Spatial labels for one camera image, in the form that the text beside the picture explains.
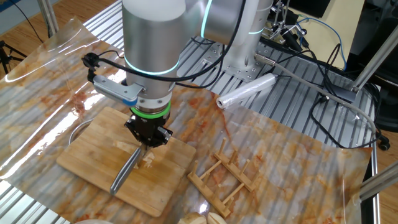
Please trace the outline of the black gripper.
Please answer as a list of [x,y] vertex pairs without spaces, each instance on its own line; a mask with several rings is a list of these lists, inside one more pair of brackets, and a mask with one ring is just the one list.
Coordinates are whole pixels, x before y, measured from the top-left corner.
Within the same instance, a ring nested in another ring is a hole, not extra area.
[[148,140],[153,140],[153,147],[166,145],[173,132],[164,127],[168,117],[145,118],[138,114],[132,114],[124,126],[130,130],[133,136],[143,145],[148,146]]

